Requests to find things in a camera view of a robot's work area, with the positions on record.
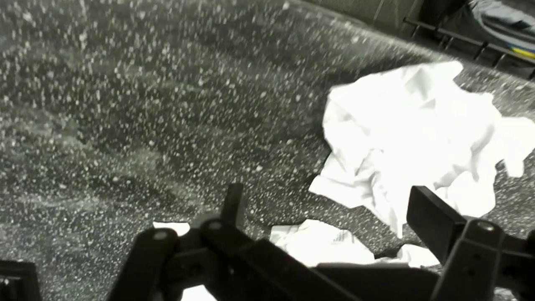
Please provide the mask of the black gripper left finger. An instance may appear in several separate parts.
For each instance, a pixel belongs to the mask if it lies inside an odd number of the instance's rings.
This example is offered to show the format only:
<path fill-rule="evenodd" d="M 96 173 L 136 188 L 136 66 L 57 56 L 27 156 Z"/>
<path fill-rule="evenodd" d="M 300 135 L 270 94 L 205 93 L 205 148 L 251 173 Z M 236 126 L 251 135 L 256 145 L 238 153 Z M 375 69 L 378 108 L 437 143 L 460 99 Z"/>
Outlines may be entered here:
<path fill-rule="evenodd" d="M 236 183 L 228 186 L 225 198 L 221 220 L 230 226 L 238 226 L 243 221 L 245 203 L 243 203 L 245 186 Z"/>

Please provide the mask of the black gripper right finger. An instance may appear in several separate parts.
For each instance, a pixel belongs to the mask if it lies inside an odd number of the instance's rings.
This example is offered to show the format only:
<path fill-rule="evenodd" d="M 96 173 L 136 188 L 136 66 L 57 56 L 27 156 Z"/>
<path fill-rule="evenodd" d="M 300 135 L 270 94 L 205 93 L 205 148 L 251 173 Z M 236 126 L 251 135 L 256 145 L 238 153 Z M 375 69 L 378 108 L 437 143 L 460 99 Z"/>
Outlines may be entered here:
<path fill-rule="evenodd" d="M 427 186 L 414 186 L 410 191 L 407 223 L 435 258 L 445 263 L 467 220 Z"/>

